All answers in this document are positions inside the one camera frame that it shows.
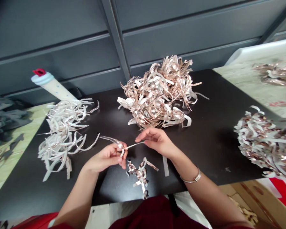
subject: metal beam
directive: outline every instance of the metal beam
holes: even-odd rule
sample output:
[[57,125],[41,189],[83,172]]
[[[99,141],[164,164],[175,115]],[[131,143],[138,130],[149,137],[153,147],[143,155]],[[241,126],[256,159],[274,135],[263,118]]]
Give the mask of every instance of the metal beam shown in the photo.
[[264,35],[258,41],[257,45],[269,42],[285,23],[286,23],[286,8],[278,16],[278,18],[274,21],[274,23],[272,23],[272,25],[266,30]]
[[119,23],[118,23],[118,17],[116,8],[114,7],[111,0],[99,0],[100,10],[103,14],[105,23],[107,25],[108,31],[110,36],[113,38],[117,55],[120,60],[120,67],[122,71],[124,72],[126,81],[130,80],[131,73],[130,73],[130,67],[127,62],[127,58],[124,51],[124,45],[123,45],[123,34],[120,30]]

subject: table surface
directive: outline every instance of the table surface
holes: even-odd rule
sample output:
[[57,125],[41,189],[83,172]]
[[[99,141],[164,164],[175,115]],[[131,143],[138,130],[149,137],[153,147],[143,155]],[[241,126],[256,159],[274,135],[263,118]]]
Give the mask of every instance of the table surface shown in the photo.
[[13,168],[18,163],[19,159],[23,155],[27,146],[29,145],[34,135],[38,131],[42,122],[44,121],[46,113],[49,111],[49,108],[46,107],[48,104],[53,104],[53,103],[47,103],[26,109],[26,111],[30,112],[28,118],[31,120],[31,123],[28,123],[25,126],[21,126],[19,128],[12,130],[11,131],[12,139],[9,142],[5,142],[3,145],[0,145],[0,149],[3,149],[6,147],[7,144],[13,142],[17,137],[23,134],[24,140],[20,141],[16,145],[16,147],[12,151],[12,154],[6,160],[0,161],[0,188],[3,186],[6,179],[11,174]]
[[[240,153],[233,126],[246,110],[250,111],[251,105],[259,106],[268,118],[278,117],[212,70],[194,72],[191,76],[194,83],[203,82],[202,85],[193,87],[193,91],[202,93],[210,100],[200,96],[192,106],[192,112],[183,109],[192,118],[192,125],[188,128],[182,128],[181,125],[165,128],[167,135],[217,185],[261,178],[263,170]],[[117,138],[128,145],[134,144],[139,128],[135,124],[127,125],[132,118],[128,110],[117,109],[117,97],[126,98],[123,90],[115,89],[87,97],[98,100],[100,108],[83,121],[90,125],[82,131],[88,136],[85,147],[94,142],[98,133]],[[48,124],[44,121],[37,134],[48,130]],[[85,162],[110,144],[109,141],[99,139],[91,150],[70,156],[73,171],[69,180],[66,179],[64,169],[52,173],[46,182],[42,182],[46,169],[44,163],[37,158],[37,153],[44,137],[34,136],[2,186],[0,220],[59,211]],[[143,157],[147,157],[148,161],[159,168],[156,172],[147,166],[147,190],[150,197],[186,190],[170,161],[170,175],[165,177],[160,154],[143,144],[129,149],[128,159],[135,166],[139,166]],[[141,199],[142,189],[133,187],[135,182],[136,176],[128,178],[120,166],[109,167],[99,175],[92,205]]]
[[273,113],[286,118],[286,86],[262,82],[259,72],[253,69],[253,66],[277,62],[286,66],[286,53],[219,67],[214,71]]

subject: black table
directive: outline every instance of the black table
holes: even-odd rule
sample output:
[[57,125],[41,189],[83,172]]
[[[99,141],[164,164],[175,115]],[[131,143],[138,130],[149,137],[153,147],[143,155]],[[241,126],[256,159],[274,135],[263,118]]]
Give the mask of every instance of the black table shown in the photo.
[[[217,185],[261,178],[262,169],[240,153],[233,126],[251,105],[260,107],[269,118],[277,119],[277,116],[212,70],[191,75],[194,83],[203,82],[202,85],[193,87],[193,91],[202,93],[210,100],[198,96],[192,112],[183,109],[192,118],[192,125],[188,128],[182,128],[181,125],[165,128],[167,135]],[[126,98],[122,89],[87,97],[98,100],[100,108],[83,122],[90,125],[83,129],[83,133],[88,136],[85,147],[94,142],[98,133],[117,138],[128,145],[135,143],[139,134],[138,126],[128,126],[131,113],[124,108],[117,109],[117,97]],[[44,121],[37,134],[48,130],[48,124]],[[43,161],[37,158],[37,152],[44,138],[45,135],[34,136],[1,188],[0,220],[59,211],[85,162],[111,143],[99,139],[91,150],[71,156],[73,171],[69,180],[66,179],[64,169],[52,173],[46,182],[42,182],[46,169]],[[160,154],[143,144],[129,149],[128,158],[135,166],[139,166],[143,157],[147,157],[148,161],[159,168],[156,172],[147,166],[147,190],[150,197],[186,190],[170,161],[170,175],[165,177]],[[141,187],[132,186],[136,180],[135,175],[128,178],[126,171],[120,166],[111,166],[99,176],[92,205],[141,199]]]

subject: paper scraps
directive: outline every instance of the paper scraps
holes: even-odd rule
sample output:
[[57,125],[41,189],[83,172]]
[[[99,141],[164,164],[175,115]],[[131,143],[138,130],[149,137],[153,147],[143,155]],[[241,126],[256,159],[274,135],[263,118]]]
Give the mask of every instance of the paper scraps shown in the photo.
[[146,180],[146,176],[147,176],[147,171],[146,171],[146,164],[149,165],[150,167],[152,167],[154,170],[156,170],[157,172],[159,171],[159,169],[157,167],[155,167],[153,164],[151,164],[149,161],[147,161],[147,159],[144,157],[143,158],[143,162],[140,164],[139,168],[135,168],[135,166],[131,163],[131,161],[128,161],[128,167],[129,170],[127,171],[127,175],[128,177],[130,176],[130,174],[134,174],[137,176],[138,181],[135,182],[133,184],[133,187],[141,185],[142,186],[142,190],[143,190],[143,200],[146,200],[148,198],[148,190],[145,189],[145,187],[147,187],[148,185],[148,180]]
[[[50,136],[39,145],[38,152],[38,158],[44,161],[47,170],[43,181],[46,181],[52,172],[61,171],[64,166],[66,166],[67,179],[70,179],[72,164],[68,155],[90,150],[97,142],[100,134],[98,134],[91,146],[83,149],[87,135],[82,136],[78,132],[78,130],[89,126],[80,125],[80,121],[84,120],[87,115],[90,115],[99,107],[97,101],[97,107],[87,111],[88,106],[94,104],[91,101],[92,99],[65,100],[56,105],[47,106],[51,108],[46,120],[49,124],[50,132],[45,134]],[[54,167],[59,163],[58,169],[54,170]]]
[[251,108],[257,112],[246,111],[246,116],[234,127],[241,153],[253,164],[272,170],[264,172],[264,176],[279,178],[282,174],[286,177],[286,125],[278,128],[258,107]]
[[105,139],[105,140],[109,140],[109,141],[112,141],[113,143],[115,143],[122,150],[121,157],[123,157],[123,155],[125,153],[125,149],[129,149],[132,146],[144,143],[144,142],[140,142],[140,143],[137,143],[137,144],[134,144],[134,145],[131,145],[131,146],[128,146],[128,147],[125,148],[123,146],[123,144],[119,140],[117,140],[115,138],[106,137],[106,136],[100,136],[99,138],[102,138],[102,139]]
[[188,69],[190,65],[192,60],[182,62],[182,58],[176,55],[170,58],[167,56],[162,64],[152,64],[143,78],[133,77],[125,86],[121,85],[128,98],[118,97],[117,101],[120,103],[119,109],[123,106],[132,113],[133,119],[128,125],[136,123],[140,129],[165,128],[180,123],[182,127],[190,126],[191,118],[173,105],[176,101],[181,101],[182,108],[185,105],[192,111],[190,105],[197,102],[197,95],[205,97],[192,91],[192,86],[200,85],[202,82],[192,83],[189,75],[192,70]]
[[262,82],[286,86],[286,61],[257,65],[253,69],[259,71]]

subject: bangle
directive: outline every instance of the bangle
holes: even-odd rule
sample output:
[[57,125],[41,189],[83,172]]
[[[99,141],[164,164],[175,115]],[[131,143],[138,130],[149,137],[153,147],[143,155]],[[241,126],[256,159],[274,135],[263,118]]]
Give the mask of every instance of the bangle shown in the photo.
[[181,180],[183,180],[185,183],[195,183],[195,182],[198,182],[198,180],[200,179],[201,177],[201,174],[200,174],[200,169],[198,168],[198,175],[194,178],[193,181],[186,181],[186,180],[183,180],[183,178],[181,177]]

